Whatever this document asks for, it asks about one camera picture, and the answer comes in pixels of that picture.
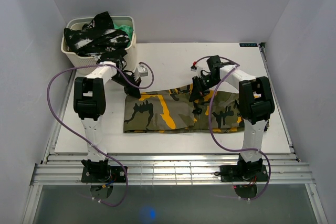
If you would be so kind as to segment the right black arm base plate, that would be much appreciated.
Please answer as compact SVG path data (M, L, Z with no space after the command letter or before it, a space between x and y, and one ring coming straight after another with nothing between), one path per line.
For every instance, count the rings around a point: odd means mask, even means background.
M221 182L250 182L253 179L257 182L266 182L268 179L265 165L252 170L242 170L234 165L223 165L214 175L219 176Z

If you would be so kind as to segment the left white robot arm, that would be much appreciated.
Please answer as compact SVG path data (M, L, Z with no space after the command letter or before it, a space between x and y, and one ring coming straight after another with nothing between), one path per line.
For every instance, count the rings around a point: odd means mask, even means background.
M103 155L107 152L102 143L102 116L107 106L105 85L112 80L124 87L125 94L139 98L141 71L148 74L146 68L135 67L132 71L124 68L124 60L118 63L105 61L88 75L75 79L73 107L89 141L87 158L81 161L84 166L83 182L110 183L118 179L118 172L113 171L108 158Z

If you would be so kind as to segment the yellow camouflage trousers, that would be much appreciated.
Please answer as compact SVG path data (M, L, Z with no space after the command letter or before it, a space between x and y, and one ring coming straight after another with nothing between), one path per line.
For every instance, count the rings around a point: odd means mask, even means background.
M235 133L244 130L238 94L211 90L190 102L192 84L125 99L125 133Z

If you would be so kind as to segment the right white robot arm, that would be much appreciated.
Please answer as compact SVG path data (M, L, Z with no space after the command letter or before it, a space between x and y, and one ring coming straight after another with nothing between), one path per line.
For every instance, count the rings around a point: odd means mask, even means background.
M255 77L239 69L239 64L225 57L205 57L209 73L203 74L203 68L195 61L191 70L197 73L193 77L190 101L204 97L211 88L216 90L227 82L238 90L238 109L244 120L244 139L241 149L236 150L236 165L222 165L217 175L222 182L266 181L270 177L270 165L264 165L267 159L262 152L264 130L275 111L275 103L270 82L267 77Z

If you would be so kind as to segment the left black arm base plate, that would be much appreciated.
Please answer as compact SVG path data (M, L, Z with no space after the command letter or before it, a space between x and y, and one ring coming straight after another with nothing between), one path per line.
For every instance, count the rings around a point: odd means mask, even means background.
M81 180L82 183L125 183L125 171L120 166L110 166L107 168L87 169L83 168Z

